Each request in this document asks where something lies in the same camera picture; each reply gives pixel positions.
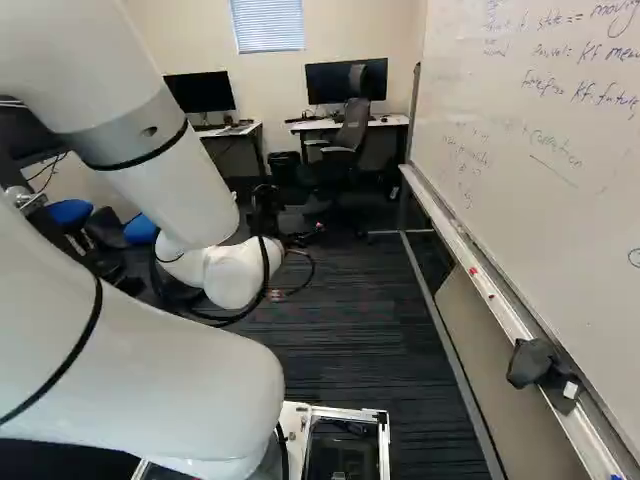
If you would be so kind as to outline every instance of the keyboard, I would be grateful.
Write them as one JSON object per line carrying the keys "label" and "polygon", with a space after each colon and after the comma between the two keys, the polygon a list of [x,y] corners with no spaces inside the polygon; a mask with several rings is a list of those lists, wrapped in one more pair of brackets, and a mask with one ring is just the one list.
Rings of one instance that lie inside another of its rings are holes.
{"label": "keyboard", "polygon": [[[344,115],[334,115],[333,117],[331,117],[333,119],[333,121],[335,123],[344,123]],[[376,121],[377,118],[374,117],[373,115],[369,115],[369,121],[370,122],[374,122]]]}
{"label": "keyboard", "polygon": [[207,132],[209,130],[221,130],[224,127],[226,127],[224,123],[216,123],[215,125],[194,125],[193,129],[196,132]]}

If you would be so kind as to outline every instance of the office chair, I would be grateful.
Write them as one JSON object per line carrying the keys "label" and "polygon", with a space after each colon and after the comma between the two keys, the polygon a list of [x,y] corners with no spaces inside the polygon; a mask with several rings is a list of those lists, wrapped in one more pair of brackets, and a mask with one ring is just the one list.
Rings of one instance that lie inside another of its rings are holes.
{"label": "office chair", "polygon": [[[364,68],[359,73],[353,73],[355,82],[362,83],[364,78]],[[340,223],[351,227],[357,237],[364,237],[366,234],[360,229],[355,215],[340,205],[342,193],[351,190],[355,185],[360,169],[358,163],[362,155],[369,126],[371,102],[366,98],[351,98],[345,107],[345,120],[342,127],[336,134],[333,141],[309,140],[305,146],[309,149],[319,148],[322,159],[300,165],[297,169],[299,184],[310,190],[318,200],[330,201],[330,206],[320,212],[320,225],[325,222],[328,226],[331,223]]]}

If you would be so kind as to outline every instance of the black monitor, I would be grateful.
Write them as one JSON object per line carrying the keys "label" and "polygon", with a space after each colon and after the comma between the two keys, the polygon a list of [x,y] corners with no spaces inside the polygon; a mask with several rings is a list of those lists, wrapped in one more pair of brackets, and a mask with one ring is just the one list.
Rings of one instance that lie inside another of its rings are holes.
{"label": "black monitor", "polygon": [[344,103],[358,96],[349,83],[352,65],[367,66],[367,97],[371,101],[387,99],[388,59],[350,60],[346,62],[309,63],[305,65],[307,73],[307,92],[309,105],[323,103]]}
{"label": "black monitor", "polygon": [[226,112],[236,109],[226,71],[166,75],[164,81],[186,113]]}
{"label": "black monitor", "polygon": [[26,166],[64,152],[67,146],[22,103],[0,96],[0,149]]}

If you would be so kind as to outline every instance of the white desk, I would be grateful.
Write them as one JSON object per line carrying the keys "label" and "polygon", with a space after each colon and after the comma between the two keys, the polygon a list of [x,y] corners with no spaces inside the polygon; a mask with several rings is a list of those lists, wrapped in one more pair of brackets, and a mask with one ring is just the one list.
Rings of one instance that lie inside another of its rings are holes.
{"label": "white desk", "polygon": [[215,130],[201,130],[197,131],[196,134],[200,138],[211,138],[211,137],[243,137],[245,135],[251,135],[255,132],[258,127],[262,127],[262,122],[253,122],[251,125],[247,125],[243,130],[240,130],[240,127],[224,127],[217,128]]}
{"label": "white desk", "polygon": [[[407,145],[407,134],[409,132],[409,117],[406,115],[374,115],[375,120],[369,121],[369,128],[393,128],[396,130],[396,163],[399,165],[404,160],[404,154]],[[321,120],[309,120],[304,122],[296,122],[289,124],[289,132],[292,135],[300,135],[300,151],[302,153],[302,161],[309,162],[305,140],[307,134],[312,132],[323,132],[330,130],[339,130],[342,123],[336,123],[331,118],[323,118]]]}
{"label": "white desk", "polygon": [[210,141],[214,138],[246,138],[251,141],[253,151],[256,155],[256,163],[262,181],[267,179],[267,169],[264,165],[264,157],[262,155],[262,122],[253,122],[244,129],[239,127],[224,127],[215,130],[196,131],[196,135],[200,137],[202,142]]}
{"label": "white desk", "polygon": [[[387,115],[386,122],[381,121],[382,116],[376,116],[376,120],[369,121],[369,127],[408,127],[409,117],[406,115]],[[321,120],[309,120],[305,122],[291,123],[289,131],[292,134],[299,132],[312,132],[319,130],[339,130],[342,123],[336,123],[331,118],[323,118]]]}

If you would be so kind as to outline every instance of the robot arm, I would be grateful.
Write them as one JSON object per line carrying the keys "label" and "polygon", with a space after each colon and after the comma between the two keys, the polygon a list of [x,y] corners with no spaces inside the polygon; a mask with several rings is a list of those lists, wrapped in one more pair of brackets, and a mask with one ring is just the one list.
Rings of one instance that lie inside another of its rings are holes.
{"label": "robot arm", "polygon": [[[258,243],[212,247],[237,230],[238,208],[120,5],[11,0],[2,10],[0,39],[11,48],[0,52],[0,92],[27,104],[162,229],[158,258],[169,273],[223,308],[248,304],[262,284]],[[281,246],[267,243],[273,273]],[[227,274],[249,278],[219,282]]]}
{"label": "robot arm", "polygon": [[[248,303],[258,242],[215,246],[237,206],[121,6],[5,0],[0,42],[0,92],[162,229],[163,267],[223,307]],[[124,450],[203,479],[250,475],[283,401],[273,354],[94,279],[6,201],[0,222],[0,436]],[[266,249],[273,273],[281,246]]]}

